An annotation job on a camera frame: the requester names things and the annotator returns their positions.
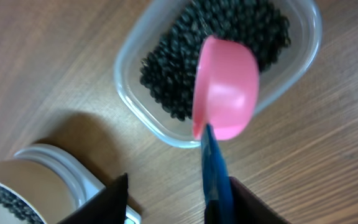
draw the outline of pink measuring cup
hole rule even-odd
[[[207,123],[217,140],[239,135],[257,102],[259,69],[241,44],[209,36],[201,49],[193,98],[193,136],[200,139]]]

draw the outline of clear plastic container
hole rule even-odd
[[[271,69],[260,76],[255,114],[289,89],[309,68],[321,43],[322,24],[312,0],[271,0],[290,20],[290,48],[284,50]],[[138,20],[114,65],[114,81],[123,102],[161,140],[175,147],[200,145],[191,133],[191,120],[172,119],[150,92],[139,83],[141,59],[158,44],[190,0],[155,0]]]

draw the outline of pile of black beans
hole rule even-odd
[[[16,218],[30,224],[43,224],[40,217],[18,196],[0,186],[0,204]]]
[[[207,36],[250,48],[264,72],[290,46],[289,26],[267,0],[192,0],[142,60],[140,83],[172,118],[191,119],[196,67]]]

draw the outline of wood grain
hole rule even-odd
[[[103,182],[128,172],[144,223],[202,223],[200,152],[151,135],[112,82],[149,2],[0,0],[0,160],[56,144]],[[358,1],[318,5],[312,68],[221,146],[230,174],[292,223],[358,223]]]

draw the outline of white scale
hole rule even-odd
[[[80,208],[105,186],[78,160],[66,151],[48,144],[33,144],[14,154],[16,159],[26,159],[48,167],[58,174],[71,190]],[[124,224],[140,224],[141,217],[127,205]]]

